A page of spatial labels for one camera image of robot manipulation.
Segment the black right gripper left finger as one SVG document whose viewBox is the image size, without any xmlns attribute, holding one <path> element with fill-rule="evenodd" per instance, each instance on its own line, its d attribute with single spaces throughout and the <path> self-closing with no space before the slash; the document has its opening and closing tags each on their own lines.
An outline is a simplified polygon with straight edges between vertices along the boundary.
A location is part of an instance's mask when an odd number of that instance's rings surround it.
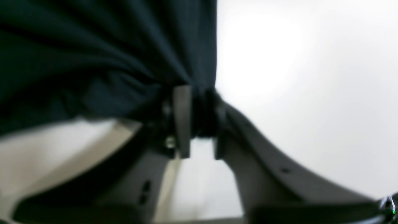
<svg viewBox="0 0 398 224">
<path fill-rule="evenodd" d="M 12 219 L 23 224 L 149 224 L 165 167 L 190 156 L 193 91 L 177 86 L 162 118 L 144 123 L 94 168 L 18 203 Z"/>
</svg>

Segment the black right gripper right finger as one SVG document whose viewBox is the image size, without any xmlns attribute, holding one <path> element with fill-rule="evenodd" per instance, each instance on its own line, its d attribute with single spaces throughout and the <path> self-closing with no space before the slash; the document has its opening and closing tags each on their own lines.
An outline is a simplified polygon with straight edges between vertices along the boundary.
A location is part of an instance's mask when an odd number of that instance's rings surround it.
<svg viewBox="0 0 398 224">
<path fill-rule="evenodd" d="M 214 93 L 215 158 L 232 170 L 246 224 L 391 224 L 390 197 L 371 199 L 308 170 Z"/>
</svg>

